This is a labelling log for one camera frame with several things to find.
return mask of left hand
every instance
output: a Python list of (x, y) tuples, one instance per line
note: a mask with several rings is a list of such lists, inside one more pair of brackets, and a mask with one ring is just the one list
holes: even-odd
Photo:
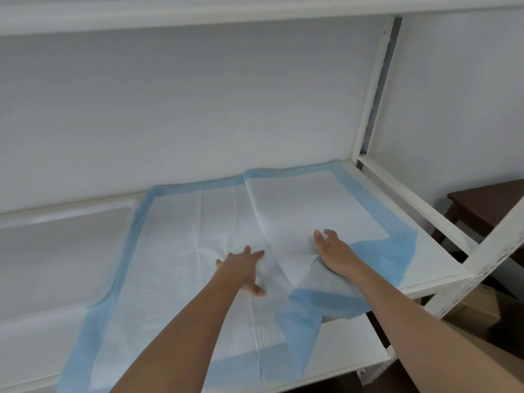
[(233, 284), (239, 284), (243, 289), (251, 292), (255, 297), (263, 297), (266, 292), (255, 284), (255, 267), (265, 251), (251, 253), (251, 247), (246, 245), (240, 254), (227, 254), (225, 261), (216, 260), (216, 276), (223, 276)]

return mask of cardboard box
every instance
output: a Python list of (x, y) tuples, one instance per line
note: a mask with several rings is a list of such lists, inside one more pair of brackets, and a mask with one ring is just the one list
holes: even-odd
[(505, 352), (504, 350), (499, 349), (495, 345), (492, 345), (491, 343), (483, 341), (482, 339), (475, 337), (474, 335), (464, 330), (461, 330), (460, 328), (452, 324), (449, 324), (449, 323), (447, 324), (449, 325), (450, 328), (457, 331), (459, 334), (465, 337), (468, 341), (473, 343), (476, 347), (478, 347), (480, 350), (486, 353), (489, 357), (495, 360), (502, 368), (507, 370), (510, 374), (512, 374), (514, 377), (516, 377), (518, 380), (524, 383), (524, 360), (516, 356), (513, 356), (513, 354), (509, 354), (508, 352)]
[(488, 330), (501, 320), (497, 291), (486, 285), (478, 285), (444, 320), (476, 337), (487, 339)]

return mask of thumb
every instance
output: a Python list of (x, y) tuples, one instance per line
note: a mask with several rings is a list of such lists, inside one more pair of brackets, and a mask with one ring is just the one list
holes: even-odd
[(318, 252), (320, 255), (323, 255), (328, 248), (328, 244), (326, 244), (322, 233), (320, 233), (318, 230), (315, 230), (313, 232), (313, 239), (315, 240), (315, 245), (318, 248)]

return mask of finger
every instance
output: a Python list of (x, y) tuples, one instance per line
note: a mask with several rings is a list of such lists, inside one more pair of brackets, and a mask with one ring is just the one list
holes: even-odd
[(338, 235), (337, 235), (337, 232), (334, 231), (334, 230), (329, 230), (329, 229), (324, 229), (324, 233), (327, 234), (327, 240), (329, 241), (330, 239), (335, 239), (335, 240), (338, 240)]
[(266, 252), (264, 250), (262, 251), (256, 251), (251, 254), (251, 258), (255, 260), (255, 262), (258, 262), (259, 259), (262, 259)]
[(263, 297), (266, 294), (266, 292), (264, 291), (264, 288), (262, 288), (261, 286), (257, 284), (253, 284), (253, 286), (249, 288), (249, 291), (255, 297)]
[(328, 244), (325, 242), (324, 237), (322, 237), (322, 233), (320, 233), (318, 230), (315, 230), (313, 232), (313, 239), (315, 240), (315, 245), (317, 246), (320, 255), (322, 255), (328, 247)]

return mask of right hand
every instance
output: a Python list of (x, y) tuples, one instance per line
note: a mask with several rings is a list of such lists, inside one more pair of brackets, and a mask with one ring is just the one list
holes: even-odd
[(325, 229), (327, 239), (315, 230), (313, 238), (324, 264), (335, 273), (349, 279), (352, 266), (362, 262), (350, 246), (338, 238), (337, 232)]

